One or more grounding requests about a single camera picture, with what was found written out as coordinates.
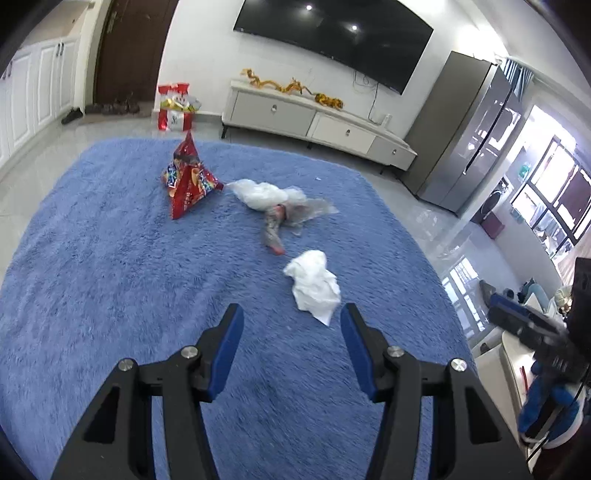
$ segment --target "gold dragon decoration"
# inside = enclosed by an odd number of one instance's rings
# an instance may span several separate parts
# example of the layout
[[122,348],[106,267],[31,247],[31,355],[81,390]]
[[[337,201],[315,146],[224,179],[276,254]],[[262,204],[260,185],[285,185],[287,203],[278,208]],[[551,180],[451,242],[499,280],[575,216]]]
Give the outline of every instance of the gold dragon decoration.
[[257,87],[257,88],[263,88],[265,85],[272,85],[275,88],[275,90],[277,90],[281,93],[299,92],[300,95],[303,95],[304,90],[305,90],[310,95],[312,95],[312,97],[314,97],[314,101],[316,103],[319,103],[321,105],[328,106],[331,108],[336,108],[338,110],[341,110],[343,108],[343,101],[341,99],[329,97],[328,95],[325,95],[324,93],[312,93],[307,86],[302,85],[295,78],[291,79],[291,83],[287,87],[282,87],[274,80],[262,80],[261,81],[261,79],[257,75],[255,75],[255,73],[252,71],[252,69],[243,69],[240,72],[240,75],[246,75],[250,80],[250,84],[254,87]]

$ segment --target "black tv screen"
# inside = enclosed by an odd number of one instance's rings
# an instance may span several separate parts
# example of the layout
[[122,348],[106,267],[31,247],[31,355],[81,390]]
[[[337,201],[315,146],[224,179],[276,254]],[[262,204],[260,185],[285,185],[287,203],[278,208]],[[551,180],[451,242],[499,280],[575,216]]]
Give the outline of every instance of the black tv screen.
[[398,93],[433,32],[397,0],[246,0],[234,30],[315,51]]

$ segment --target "gift bag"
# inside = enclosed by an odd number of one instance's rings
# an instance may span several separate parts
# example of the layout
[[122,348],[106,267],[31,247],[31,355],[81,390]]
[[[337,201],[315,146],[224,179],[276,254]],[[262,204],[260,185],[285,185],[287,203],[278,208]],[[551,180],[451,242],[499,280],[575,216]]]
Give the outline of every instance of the gift bag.
[[189,95],[188,83],[159,85],[160,113],[158,129],[167,131],[189,131],[193,114],[201,107],[201,102]]

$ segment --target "refrigerator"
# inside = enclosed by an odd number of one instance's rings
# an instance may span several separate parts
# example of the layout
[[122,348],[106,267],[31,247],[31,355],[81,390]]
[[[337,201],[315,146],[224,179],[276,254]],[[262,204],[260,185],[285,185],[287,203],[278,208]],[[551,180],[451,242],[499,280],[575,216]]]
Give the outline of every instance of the refrigerator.
[[417,158],[401,180],[456,213],[497,162],[522,108],[502,69],[452,52],[405,140]]

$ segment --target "blue rug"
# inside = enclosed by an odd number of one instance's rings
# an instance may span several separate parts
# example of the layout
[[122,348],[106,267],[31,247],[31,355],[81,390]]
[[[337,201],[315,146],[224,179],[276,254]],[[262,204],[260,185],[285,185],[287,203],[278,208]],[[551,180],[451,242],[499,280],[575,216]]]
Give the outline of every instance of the blue rug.
[[[290,258],[320,249],[343,303],[419,359],[469,358],[460,322],[408,232],[357,172],[301,155],[197,143],[221,181],[296,185],[339,214],[283,232],[288,255],[261,244],[262,214],[214,192],[170,219],[160,174],[177,141],[113,140],[82,154],[33,217],[0,291],[0,424],[48,480],[79,417],[116,362],[166,359],[245,311],[226,389],[203,416],[222,480],[362,479],[382,406],[361,393],[338,313],[299,312]],[[415,477],[428,474],[424,410]],[[161,411],[157,476],[168,477]]]

